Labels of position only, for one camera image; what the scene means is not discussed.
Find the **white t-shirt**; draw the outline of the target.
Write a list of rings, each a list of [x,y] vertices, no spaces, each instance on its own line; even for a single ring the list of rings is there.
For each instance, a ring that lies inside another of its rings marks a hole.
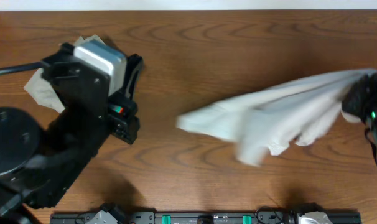
[[[296,79],[182,114],[176,126],[234,142],[237,160],[260,166],[266,154],[280,155],[291,141],[309,146],[324,136],[343,113],[349,89],[376,72],[343,70]]]

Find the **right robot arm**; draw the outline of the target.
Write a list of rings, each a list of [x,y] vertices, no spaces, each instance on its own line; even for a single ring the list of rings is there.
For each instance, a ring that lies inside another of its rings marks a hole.
[[[377,165],[377,72],[354,83],[342,101],[342,110],[366,125],[365,138],[371,145]]]

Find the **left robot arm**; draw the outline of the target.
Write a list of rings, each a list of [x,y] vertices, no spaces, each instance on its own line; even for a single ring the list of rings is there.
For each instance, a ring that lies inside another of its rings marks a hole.
[[[133,95],[143,66],[141,56],[91,40],[0,68],[0,75],[41,69],[63,104],[47,129],[23,110],[0,107],[0,223],[34,223],[29,209],[56,206],[109,136],[137,139]]]

